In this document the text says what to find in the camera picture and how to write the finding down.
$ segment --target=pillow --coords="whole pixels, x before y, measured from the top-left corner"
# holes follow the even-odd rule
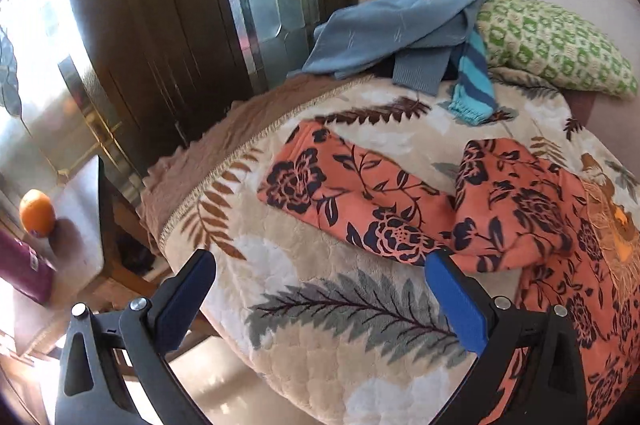
[[[609,38],[568,10],[539,0],[489,0],[478,13],[489,67],[538,75],[557,87],[634,98],[631,64]]]

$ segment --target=bed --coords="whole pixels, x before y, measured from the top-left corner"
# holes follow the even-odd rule
[[[203,313],[248,366],[322,423],[428,423],[474,355],[457,343],[421,268],[362,253],[258,201],[260,181],[300,121],[314,118],[450,193],[466,142],[513,138],[578,176],[607,177],[614,203],[640,221],[635,178],[558,90],[494,78],[500,107],[472,128],[446,109],[450,82],[434,98],[372,75],[298,77],[235,106],[145,180],[140,215],[172,269],[196,248],[216,257]],[[588,96],[571,101],[588,107]],[[492,296],[513,297],[519,274],[478,278]],[[329,311],[338,299],[349,311]],[[422,331],[406,344],[367,317],[374,313]]]

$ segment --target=fern leaf pattern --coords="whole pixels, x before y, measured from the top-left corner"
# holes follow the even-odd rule
[[[490,69],[490,75],[492,81],[519,89],[529,100],[555,98],[560,94],[560,90],[553,84],[532,73],[492,68]]]
[[[574,132],[580,132],[582,129],[584,129],[584,126],[577,118],[570,116],[566,119],[566,123],[564,124],[564,134],[569,142],[571,141],[572,134],[574,134]]]
[[[406,116],[410,120],[413,116],[420,118],[420,115],[426,115],[431,111],[431,107],[427,104],[417,100],[416,98],[398,97],[396,100],[389,104],[383,104],[381,106],[371,106],[362,109],[353,109],[347,111],[341,111],[337,113],[330,113],[329,115],[316,116],[316,122],[321,124],[330,124],[335,122],[336,124],[355,124],[360,125],[365,122],[369,122],[375,126],[380,120],[383,120],[386,124],[393,118],[396,122],[402,120],[402,115]]]
[[[209,249],[213,244],[229,257],[246,260],[242,252],[231,244],[233,238],[228,234],[229,217],[226,212],[232,206],[226,196],[233,195],[234,187],[241,182],[237,176],[238,171],[251,172],[251,167],[258,163],[260,154],[262,151],[255,147],[242,154],[220,175],[220,179],[226,183],[220,179],[213,180],[196,201],[194,209],[183,216],[180,229],[187,235],[194,249]]]
[[[460,165],[456,165],[455,163],[434,163],[433,167],[436,171],[444,174],[444,176],[447,176],[454,181],[458,177],[458,171],[460,170]]]
[[[488,124],[495,124],[496,122],[508,122],[510,120],[513,120],[517,116],[517,110],[512,110],[511,108],[506,108],[503,106],[495,110],[494,113],[480,125],[487,126]]]
[[[618,173],[618,177],[616,178],[616,185],[618,185],[620,188],[625,189],[629,193],[629,196],[631,196],[631,199],[633,199],[633,201],[637,203],[638,193],[636,191],[636,187],[639,185],[639,183],[636,177],[631,174],[631,172],[626,167],[623,167],[622,165],[619,165],[614,161],[606,160],[605,163],[607,164],[607,166],[611,167],[615,172]]]
[[[562,148],[546,139],[544,136],[534,136],[531,138],[531,144],[529,149],[533,156],[536,158],[547,158],[548,160],[557,163],[561,167],[566,168],[566,161],[562,155]]]
[[[263,297],[265,302],[251,307],[246,320],[254,349],[268,331],[299,323],[333,331],[334,337],[349,332],[348,342],[368,333],[365,351],[379,347],[388,363],[415,351],[413,361],[446,358],[447,367],[453,367],[467,355],[431,294],[416,294],[410,279],[398,293],[385,275],[377,282],[358,269],[357,279],[340,274],[337,282],[287,286]]]

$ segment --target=orange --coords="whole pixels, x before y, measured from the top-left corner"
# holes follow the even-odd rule
[[[47,237],[56,224],[56,213],[49,196],[32,189],[20,201],[20,222],[33,237]]]

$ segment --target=wooden door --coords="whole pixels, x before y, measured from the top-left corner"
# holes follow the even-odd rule
[[[70,0],[101,86],[146,166],[252,95],[228,0]]]

